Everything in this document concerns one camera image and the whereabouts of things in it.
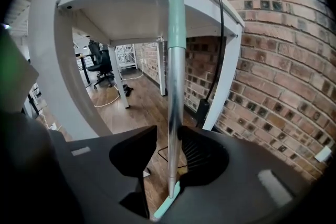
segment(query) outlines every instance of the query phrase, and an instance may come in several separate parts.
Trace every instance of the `metal pole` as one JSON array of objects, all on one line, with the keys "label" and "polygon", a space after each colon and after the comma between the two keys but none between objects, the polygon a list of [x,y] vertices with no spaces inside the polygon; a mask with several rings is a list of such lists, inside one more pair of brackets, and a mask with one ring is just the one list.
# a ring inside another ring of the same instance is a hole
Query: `metal pole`
[{"label": "metal pole", "polygon": [[169,0],[168,28],[168,188],[173,198],[181,141],[177,131],[183,123],[186,27],[184,0]]}]

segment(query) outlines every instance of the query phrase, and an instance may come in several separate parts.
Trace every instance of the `teal handle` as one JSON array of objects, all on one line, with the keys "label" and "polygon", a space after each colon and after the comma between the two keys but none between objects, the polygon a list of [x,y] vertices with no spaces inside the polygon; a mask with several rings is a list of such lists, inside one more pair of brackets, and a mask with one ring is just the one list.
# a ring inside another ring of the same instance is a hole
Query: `teal handle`
[{"label": "teal handle", "polygon": [[168,3],[168,49],[174,47],[186,49],[184,0],[168,0]]}]

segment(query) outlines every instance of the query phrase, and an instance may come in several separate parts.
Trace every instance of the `wooden floor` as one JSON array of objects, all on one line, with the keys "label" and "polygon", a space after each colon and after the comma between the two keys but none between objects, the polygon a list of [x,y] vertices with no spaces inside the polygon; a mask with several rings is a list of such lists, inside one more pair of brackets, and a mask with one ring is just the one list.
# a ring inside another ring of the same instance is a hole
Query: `wooden floor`
[{"label": "wooden floor", "polygon": [[[141,73],[137,71],[126,74],[123,78],[137,77],[139,75],[141,75]],[[89,77],[91,82],[95,82],[97,79],[95,73],[89,73]],[[121,103],[121,99],[118,98],[114,103],[102,108],[97,108],[97,110],[113,134],[143,126],[158,126],[156,151],[148,163],[151,175],[144,179],[148,207],[151,218],[153,218],[154,212],[168,196],[167,162],[157,154],[159,149],[167,146],[167,96],[161,96],[159,88],[145,76],[138,79],[127,80],[124,84],[125,83],[134,89],[131,95],[127,97],[130,108],[125,109]],[[96,106],[109,103],[117,97],[117,90],[115,88],[108,88],[107,83],[102,83],[101,86],[97,86],[97,90],[93,89],[92,84],[87,87],[87,91]],[[47,113],[49,111],[46,106],[44,111],[44,114],[47,116],[47,122],[52,124],[53,117]],[[195,126],[195,120],[187,113],[184,113],[183,124]],[[64,134],[66,140],[71,139],[71,134],[68,134],[63,127],[60,131]],[[162,151],[162,155],[166,157],[167,150]],[[184,156],[180,158],[179,166],[182,165],[185,165]]]}]

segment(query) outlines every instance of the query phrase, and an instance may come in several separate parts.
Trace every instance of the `black cable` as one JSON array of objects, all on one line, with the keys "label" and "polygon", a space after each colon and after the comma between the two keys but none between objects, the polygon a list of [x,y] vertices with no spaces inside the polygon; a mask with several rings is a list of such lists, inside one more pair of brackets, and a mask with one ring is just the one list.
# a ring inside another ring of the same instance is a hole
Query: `black cable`
[{"label": "black cable", "polygon": [[[168,162],[168,160],[160,154],[160,151],[165,150],[166,148],[168,148],[168,146],[165,146],[165,147],[163,147],[162,149],[158,150],[158,155],[159,155],[161,158],[163,158],[166,162]],[[183,168],[183,167],[187,167],[187,165],[179,166],[178,168]]]},{"label": "black cable", "polygon": [[210,94],[212,92],[212,90],[214,89],[214,86],[216,84],[216,79],[217,79],[217,76],[218,76],[218,72],[219,72],[219,60],[220,60],[220,56],[222,55],[222,47],[223,47],[223,41],[224,41],[224,10],[223,10],[223,1],[222,0],[219,0],[219,8],[220,8],[220,11],[221,11],[221,21],[220,21],[220,44],[219,44],[219,50],[218,50],[218,58],[217,58],[217,64],[216,64],[216,69],[215,69],[215,74],[214,74],[214,79],[211,83],[211,86],[210,86],[210,89],[208,91],[208,94],[206,95],[206,98],[205,100],[208,101],[209,97],[210,97]]}]

